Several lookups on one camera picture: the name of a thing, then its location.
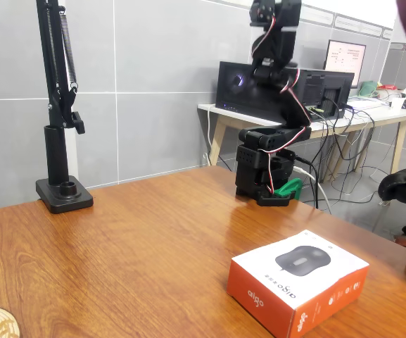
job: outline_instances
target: black monitor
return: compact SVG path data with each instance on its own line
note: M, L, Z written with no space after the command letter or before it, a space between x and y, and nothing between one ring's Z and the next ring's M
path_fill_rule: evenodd
M331 72L354 73L351 88L357 88L366 48L363 44L329 40L323 69Z
M302 69L293 90L304 106L322 109L321 115L327 119L336 118L336 107L323 97L340 107L346 104L353 78L352 73ZM278 123L285 122L281 116L287 109L275 86L258 84L251 77L251 65L229 62L220 63L216 107ZM312 119L320 120L315 114Z

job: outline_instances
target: robotic arm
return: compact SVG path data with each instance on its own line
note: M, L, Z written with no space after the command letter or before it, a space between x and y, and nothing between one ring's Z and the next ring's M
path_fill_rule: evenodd
M264 35L253 44L252 77L257 86L272 87L285 103L280 112L286 124L254 127L240 131L244 142L237 149L236 186L238 195L255 199L260 206L287 206L295 198L275 194L293 171L295 153L285 149L310 138L309 113L293 93L300 71L291 64L301 0L254 0L250 10L251 26L264 27Z

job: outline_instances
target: orange box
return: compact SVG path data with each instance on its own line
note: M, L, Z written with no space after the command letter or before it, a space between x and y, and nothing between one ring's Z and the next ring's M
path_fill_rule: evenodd
M234 257L227 292L275 337L301 337L356 300L369 264L305 230Z

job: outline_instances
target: computer screen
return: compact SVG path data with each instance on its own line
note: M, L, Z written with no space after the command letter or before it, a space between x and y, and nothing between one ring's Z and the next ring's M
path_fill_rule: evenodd
M364 45L329 40L324 69L331 72L354 73L352 88L357 88L364 56Z

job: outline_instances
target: wood grain surface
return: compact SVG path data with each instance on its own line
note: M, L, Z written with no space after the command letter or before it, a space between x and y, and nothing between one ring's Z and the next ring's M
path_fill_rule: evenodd
M62 215L2 208L0 308L21 337L269 337L226 294L230 260L309 229L370 271L361 297L306 337L406 337L405 248L234 191L234 174L210 167L94 190L93 208Z

